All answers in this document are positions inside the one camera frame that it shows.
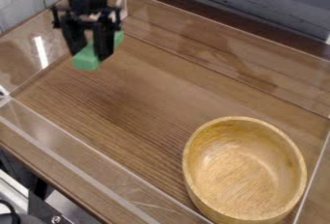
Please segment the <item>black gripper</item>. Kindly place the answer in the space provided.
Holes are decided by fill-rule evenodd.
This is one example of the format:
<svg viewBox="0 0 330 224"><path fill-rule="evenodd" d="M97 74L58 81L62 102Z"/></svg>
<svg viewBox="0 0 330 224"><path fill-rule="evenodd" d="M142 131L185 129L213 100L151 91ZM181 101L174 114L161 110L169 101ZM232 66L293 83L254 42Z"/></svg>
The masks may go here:
<svg viewBox="0 0 330 224"><path fill-rule="evenodd" d="M87 45L87 37L83 25L70 19L59 21L59 13L66 12L77 16L93 14L110 14L110 19L117 25L117 29L123 27L121 18L122 9L110 6L107 0L69 0L67 6L53 6L54 27L62 27L62 34L73 55L77 55ZM114 25L109 22L97 22L93 27L93 47L94 54L99 61L106 60L114 54L115 31Z"/></svg>

